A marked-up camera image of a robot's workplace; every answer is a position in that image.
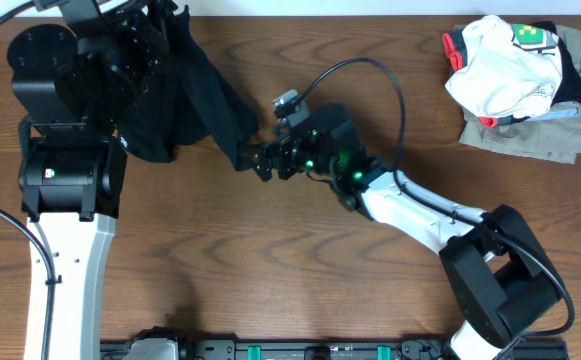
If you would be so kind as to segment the black t-shirt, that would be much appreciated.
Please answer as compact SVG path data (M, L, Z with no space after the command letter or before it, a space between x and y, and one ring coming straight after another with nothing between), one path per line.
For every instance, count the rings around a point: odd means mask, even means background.
M236 171L241 150L259 130L255 111L223 77L190 31L190 12L166 18L175 68L150 77L148 91L117 127L123 148L152 163L170 163L175 148L210 136Z

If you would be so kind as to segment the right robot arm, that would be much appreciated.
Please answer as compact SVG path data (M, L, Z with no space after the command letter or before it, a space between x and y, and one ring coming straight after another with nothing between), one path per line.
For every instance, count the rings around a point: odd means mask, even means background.
M521 214L460 205L366 152L346 108L301 110L241 159L264 181L304 173L344 207L394 227L437 255L464 316L449 342L456 359L502 359L564 299L564 283Z

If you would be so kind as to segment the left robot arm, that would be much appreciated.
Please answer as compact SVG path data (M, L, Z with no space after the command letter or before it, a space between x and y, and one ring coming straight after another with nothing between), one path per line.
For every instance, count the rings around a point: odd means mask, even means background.
M97 359L103 280L127 153L120 138L149 80L172 67L169 1L102 11L62 1L63 23L17 35L7 59L26 110L20 123L21 207L31 240L24 355Z

